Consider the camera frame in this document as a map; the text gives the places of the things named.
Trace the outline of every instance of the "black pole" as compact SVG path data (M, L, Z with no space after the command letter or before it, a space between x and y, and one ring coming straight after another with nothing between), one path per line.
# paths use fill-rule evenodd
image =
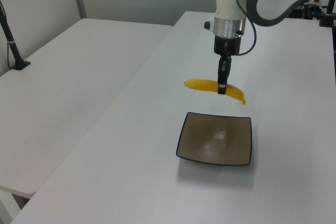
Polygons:
M332 42L334 45L334 65L335 65L335 83L336 83L336 29L332 30Z
M9 46L11 47L11 50L13 52L13 56L15 58L15 66L12 67L12 69L15 70L22 70L25 67L27 67L30 62L29 61L24 61L19 53L19 50L17 49L15 40L13 38L12 32L10 31L9 25L7 23L7 17L5 14L5 10L3 9L2 3L0 1L0 23L2 26L2 29L5 33L5 36L7 38L7 42Z
M334 5L335 5L335 0L329 0L326 14L332 14L332 10L334 9Z

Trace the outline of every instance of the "black cable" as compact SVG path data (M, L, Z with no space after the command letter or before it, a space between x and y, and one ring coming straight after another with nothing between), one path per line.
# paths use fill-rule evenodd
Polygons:
M253 33L254 33L254 41L253 41L253 45L251 46L251 48L249 50L247 50L246 52L243 52L242 54L237 54L236 55L236 56L242 56L242 55L246 55L249 52L251 52L253 50L254 46L256 45L256 43L257 43L257 30L256 30L256 27L254 26L252 20L248 16L247 12L241 6L239 0L236 0L236 2L237 2L237 5L238 5L239 9L244 13L244 15L246 16L246 18L248 19L248 21L250 21L250 23L252 25ZM227 45L224 46L224 50L226 51L227 54L235 55L235 54L233 54L233 53L231 53L230 51L227 50Z
M8 68L11 69L11 66L9 65L9 43L7 43L7 65Z
M7 14L6 14L4 6L1 3L1 0L0 0L0 7L1 7L1 11L5 15L5 19L7 20ZM7 42L7 65L8 65L8 68L11 69L11 66L9 65L9 43L8 42Z
M1 0L0 0L0 7L1 7L3 13L5 14L5 19L7 20L7 14L6 14L6 11L5 11L4 6L3 6L2 3L1 3Z

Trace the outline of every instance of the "black mount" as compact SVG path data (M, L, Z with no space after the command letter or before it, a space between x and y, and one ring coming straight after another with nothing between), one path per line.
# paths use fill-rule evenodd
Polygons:
M17 49L16 43L13 38L12 32L10 31L10 28L7 22L7 17L5 14L5 10L3 9L1 1L0 1L0 23L1 23L2 29L4 30L5 36L7 38L7 43L9 44L11 51L13 53L13 56L15 58L15 66L13 66L12 69L22 70L25 67L27 67L30 64L30 62L24 61L19 53L19 50Z
M335 0L329 0L326 13L322 12L320 14L320 26L334 28L334 20L336 20L336 14L332 12L334 5Z

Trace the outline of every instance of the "brown square dish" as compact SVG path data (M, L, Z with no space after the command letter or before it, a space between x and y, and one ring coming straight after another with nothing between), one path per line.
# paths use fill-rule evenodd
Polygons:
M206 164L246 166L251 161L251 150L251 118L189 112L176 155Z

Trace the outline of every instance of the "banana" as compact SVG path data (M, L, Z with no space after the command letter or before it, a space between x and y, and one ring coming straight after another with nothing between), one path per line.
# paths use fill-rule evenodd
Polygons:
M190 89L218 92L218 83L212 80L190 79L185 81L184 85ZM235 86L227 84L225 94L246 104L244 93Z

